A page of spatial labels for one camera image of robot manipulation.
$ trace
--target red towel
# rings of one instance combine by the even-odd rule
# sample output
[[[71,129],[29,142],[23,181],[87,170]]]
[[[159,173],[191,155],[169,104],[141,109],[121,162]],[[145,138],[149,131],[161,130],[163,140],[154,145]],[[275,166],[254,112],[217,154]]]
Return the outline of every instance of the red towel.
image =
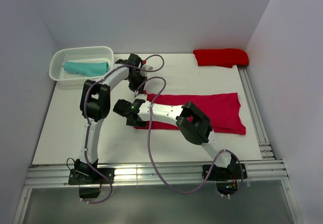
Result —
[[[240,49],[202,49],[193,51],[199,66],[221,66],[232,68],[233,65],[249,65],[249,58]]]
[[[152,101],[155,94],[148,94],[147,100]],[[215,132],[245,135],[246,128],[239,118],[240,102],[238,93],[214,95],[160,95],[155,103],[166,105],[184,105],[186,102],[196,104],[210,119]],[[153,122],[152,129],[178,130],[178,127]]]

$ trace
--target basket rim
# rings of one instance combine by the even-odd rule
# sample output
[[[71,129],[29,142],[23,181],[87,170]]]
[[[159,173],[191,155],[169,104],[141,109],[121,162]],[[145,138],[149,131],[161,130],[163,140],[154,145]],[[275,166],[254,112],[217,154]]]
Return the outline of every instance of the basket rim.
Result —
[[[49,77],[51,79],[53,79],[54,81],[76,81],[76,80],[84,80],[84,79],[97,79],[97,78],[100,78],[101,76],[93,76],[93,77],[82,77],[82,78],[76,78],[76,79],[57,79],[55,78],[52,74],[51,74],[51,70],[52,70],[52,67],[54,65],[53,63],[53,59],[58,55],[58,54],[61,54],[62,52],[64,51],[72,51],[72,50],[75,50],[75,49],[91,49],[91,48],[106,48],[108,49],[110,52],[111,52],[111,55],[112,55],[112,59],[113,59],[113,62],[112,62],[112,65],[115,64],[114,62],[114,53],[113,53],[113,50],[108,47],[108,46],[83,46],[83,47],[72,47],[72,48],[64,48],[64,49],[61,49],[59,51],[57,51],[51,58],[51,61],[50,61],[50,64],[49,64],[49,69],[48,69],[48,74],[49,74]]]

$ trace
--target folded red cloth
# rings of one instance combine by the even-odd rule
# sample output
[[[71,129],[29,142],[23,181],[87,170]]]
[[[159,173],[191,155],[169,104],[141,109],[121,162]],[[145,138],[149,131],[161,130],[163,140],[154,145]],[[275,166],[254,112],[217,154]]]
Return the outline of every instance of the folded red cloth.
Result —
[[[147,100],[152,101],[155,94],[148,94]],[[155,103],[166,105],[184,105],[186,102],[196,104],[210,119],[215,132],[245,135],[246,128],[239,118],[240,102],[238,93],[214,95],[160,95]],[[152,129],[178,130],[178,127],[153,122]]]
[[[221,66],[231,68],[233,65],[249,65],[249,58],[240,49],[201,49],[193,51],[199,66]]]

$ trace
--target teal cloth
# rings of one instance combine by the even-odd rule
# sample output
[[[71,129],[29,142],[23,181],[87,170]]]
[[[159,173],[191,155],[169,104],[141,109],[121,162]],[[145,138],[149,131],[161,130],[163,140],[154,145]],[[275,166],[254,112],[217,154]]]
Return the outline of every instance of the teal cloth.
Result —
[[[63,68],[70,74],[84,74],[88,77],[102,76],[109,70],[109,65],[106,63],[75,63],[65,62]]]

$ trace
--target white basket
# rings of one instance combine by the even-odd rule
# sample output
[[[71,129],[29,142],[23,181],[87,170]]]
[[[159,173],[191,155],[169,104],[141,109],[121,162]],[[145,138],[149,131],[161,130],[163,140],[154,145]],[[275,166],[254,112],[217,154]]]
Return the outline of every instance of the white basket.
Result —
[[[96,80],[100,76],[86,77],[84,74],[70,74],[62,67],[66,61],[76,63],[108,62],[109,69],[114,65],[114,55],[107,46],[91,46],[63,49],[54,54],[49,66],[49,76],[63,85],[81,85],[86,80]]]

